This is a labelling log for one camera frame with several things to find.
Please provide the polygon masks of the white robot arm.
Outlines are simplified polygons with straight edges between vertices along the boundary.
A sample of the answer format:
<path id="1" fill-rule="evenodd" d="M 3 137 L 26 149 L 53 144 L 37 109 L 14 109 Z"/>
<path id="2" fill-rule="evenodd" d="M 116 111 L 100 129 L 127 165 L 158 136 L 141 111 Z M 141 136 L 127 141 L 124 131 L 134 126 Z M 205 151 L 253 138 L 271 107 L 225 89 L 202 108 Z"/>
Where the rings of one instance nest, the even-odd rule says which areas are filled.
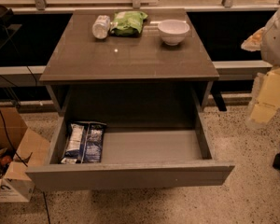
<path id="1" fill-rule="evenodd" d="M 258 73 L 252 88 L 252 100 L 247 109 L 246 124 L 258 127 L 267 124 L 280 108 L 280 8 L 247 40 L 241 49 L 260 51 L 261 59 L 272 69 Z"/>

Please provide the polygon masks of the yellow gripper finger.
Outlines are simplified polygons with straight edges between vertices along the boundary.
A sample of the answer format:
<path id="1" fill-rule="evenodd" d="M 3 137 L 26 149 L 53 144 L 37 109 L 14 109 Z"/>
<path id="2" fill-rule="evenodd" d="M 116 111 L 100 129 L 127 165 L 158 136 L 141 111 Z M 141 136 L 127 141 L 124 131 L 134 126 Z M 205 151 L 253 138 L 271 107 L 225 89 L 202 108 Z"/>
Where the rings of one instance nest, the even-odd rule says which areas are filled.
<path id="1" fill-rule="evenodd" d="M 267 124 L 280 108 L 280 67 L 266 74 L 258 73 L 252 88 L 249 119 Z"/>
<path id="2" fill-rule="evenodd" d="M 246 39 L 242 43 L 241 49 L 247 51 L 259 51 L 261 47 L 264 31 L 265 31 L 264 27 L 258 29 L 254 34 L 252 34 L 248 39 Z"/>

